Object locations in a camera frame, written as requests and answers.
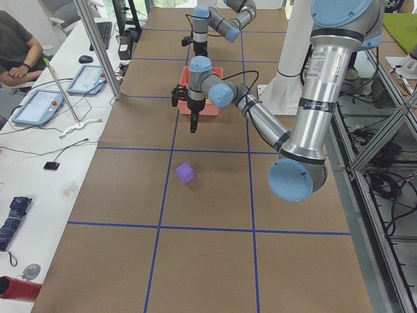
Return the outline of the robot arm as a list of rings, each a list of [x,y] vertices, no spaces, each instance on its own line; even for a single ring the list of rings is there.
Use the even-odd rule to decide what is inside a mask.
[[[181,40],[181,46],[193,46],[195,56],[208,56],[209,28],[217,32],[218,37],[223,37],[228,42],[234,42],[242,30],[254,21],[257,15],[257,7],[254,1],[224,1],[237,15],[227,20],[214,6],[196,6],[192,14],[185,14],[191,33]]]
[[[323,144],[347,67],[354,52],[376,48],[382,38],[383,1],[299,1],[285,36],[276,77],[257,95],[242,83],[219,77],[207,56],[209,31],[235,41],[254,21],[253,1],[228,1],[235,17],[197,6],[189,15],[192,45],[188,83],[174,88],[171,102],[185,101],[190,130],[211,102],[235,105],[264,141],[278,152],[268,173],[271,190],[289,202],[302,201],[326,181]]]

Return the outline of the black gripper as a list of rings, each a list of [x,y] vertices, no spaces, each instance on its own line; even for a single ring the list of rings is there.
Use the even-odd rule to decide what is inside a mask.
[[[193,51],[195,53],[195,56],[208,56],[208,42],[198,42],[194,40],[191,36],[184,37],[181,40],[181,46],[185,47],[188,45],[193,45]]]
[[[190,115],[190,132],[195,134],[199,122],[199,112],[205,108],[206,98],[197,99],[197,96],[190,96],[189,89],[185,85],[177,84],[171,92],[171,105],[176,108],[179,102],[183,101],[186,106],[179,106],[180,114],[191,114]]]

